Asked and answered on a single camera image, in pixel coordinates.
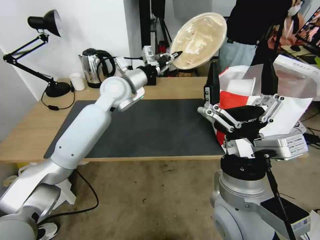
monitor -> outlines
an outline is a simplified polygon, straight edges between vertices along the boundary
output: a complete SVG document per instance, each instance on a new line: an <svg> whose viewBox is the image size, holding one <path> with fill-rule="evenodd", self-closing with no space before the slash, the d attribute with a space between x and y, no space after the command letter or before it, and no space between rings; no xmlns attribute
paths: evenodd
<svg viewBox="0 0 320 240"><path fill-rule="evenodd" d="M320 56L320 7L297 32L296 37L306 43L304 47L311 53Z"/></svg>

lamp arm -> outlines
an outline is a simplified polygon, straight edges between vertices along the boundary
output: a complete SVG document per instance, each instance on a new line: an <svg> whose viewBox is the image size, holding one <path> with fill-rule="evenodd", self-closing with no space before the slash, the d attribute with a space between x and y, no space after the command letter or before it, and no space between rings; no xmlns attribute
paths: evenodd
<svg viewBox="0 0 320 240"><path fill-rule="evenodd" d="M30 44L34 43L35 41L37 40L42 40L43 42L37 46L35 46L34 48L30 49L30 50L27 50L27 51L22 51L22 49L24 49L25 47L29 46ZM48 39L49 39L49 35L45 34L45 33L42 33L40 34L38 37L36 37L35 39L31 40L30 42L26 43L25 45L23 45L22 47L18 48L17 50L9 53L9 54L6 54L3 56L3 60L7 63L10 63L12 64L13 66L16 66L38 78L41 78L42 80L48 82L48 83L52 83L54 80L53 80L53 77L47 77L47 75L44 75L40 72L36 72L34 70L32 70L31 68L28 68L24 65L22 65L21 63L18 63L18 60L22 57L24 57L25 55L33 52L34 50L38 49L39 47L43 46L44 44L48 43Z"/></svg>

electric kettle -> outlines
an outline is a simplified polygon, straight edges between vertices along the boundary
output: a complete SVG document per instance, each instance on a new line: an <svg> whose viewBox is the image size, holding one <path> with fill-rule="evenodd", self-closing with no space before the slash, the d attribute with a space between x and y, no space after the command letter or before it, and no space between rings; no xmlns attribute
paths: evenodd
<svg viewBox="0 0 320 240"><path fill-rule="evenodd" d="M102 81L107 77L113 76L116 71L113 57L106 51L88 48L78 56L82 63L82 69L88 86L91 88L100 88ZM111 63L111 72L108 71L106 60L109 60Z"/></svg>

lamp base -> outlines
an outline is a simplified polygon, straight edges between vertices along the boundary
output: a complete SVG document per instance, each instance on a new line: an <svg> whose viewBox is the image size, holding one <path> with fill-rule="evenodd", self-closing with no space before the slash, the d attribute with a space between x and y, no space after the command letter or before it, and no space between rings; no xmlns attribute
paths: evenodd
<svg viewBox="0 0 320 240"><path fill-rule="evenodd" d="M46 94L48 97L61 97L67 94L71 90L68 83L65 82L50 82L50 85L46 88Z"/></svg>

wooden table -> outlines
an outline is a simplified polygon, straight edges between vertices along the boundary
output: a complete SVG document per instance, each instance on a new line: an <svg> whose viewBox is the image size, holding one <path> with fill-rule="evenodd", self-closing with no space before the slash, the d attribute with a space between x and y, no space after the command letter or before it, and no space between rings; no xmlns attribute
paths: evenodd
<svg viewBox="0 0 320 240"><path fill-rule="evenodd" d="M194 99L203 98L203 86L206 77L158 78L157 86L146 86L143 99ZM83 91L75 92L77 100L96 100L100 96L98 89L88 86ZM68 106L73 100L73 93L58 98L44 97L47 105L60 108ZM39 162L47 151L71 107L65 110L52 111L41 102L12 130L0 144L1 162ZM135 157L135 158L86 158L85 161L137 161L137 160L192 160L220 159L214 156L170 156L170 157Z"/></svg>

